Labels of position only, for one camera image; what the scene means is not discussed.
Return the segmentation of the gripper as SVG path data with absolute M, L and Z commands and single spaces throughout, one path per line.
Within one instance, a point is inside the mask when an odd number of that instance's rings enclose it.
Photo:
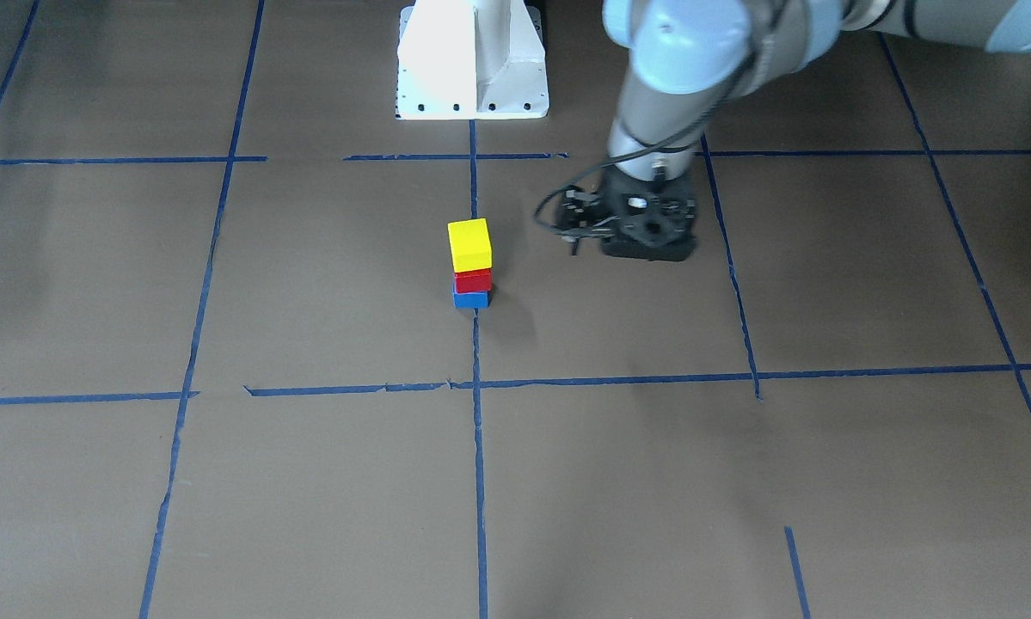
M 683 262 L 696 250 L 695 187 L 690 176 L 640 181 L 612 166 L 601 175 L 600 204 L 611 234 L 600 242 L 608 257 Z

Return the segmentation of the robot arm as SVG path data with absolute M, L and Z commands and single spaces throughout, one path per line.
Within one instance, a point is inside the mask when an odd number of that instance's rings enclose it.
M 609 257 L 695 250 L 690 159 L 716 110 L 807 67 L 841 33 L 1031 52 L 1031 1 L 606 1 L 629 52 L 592 227 Z

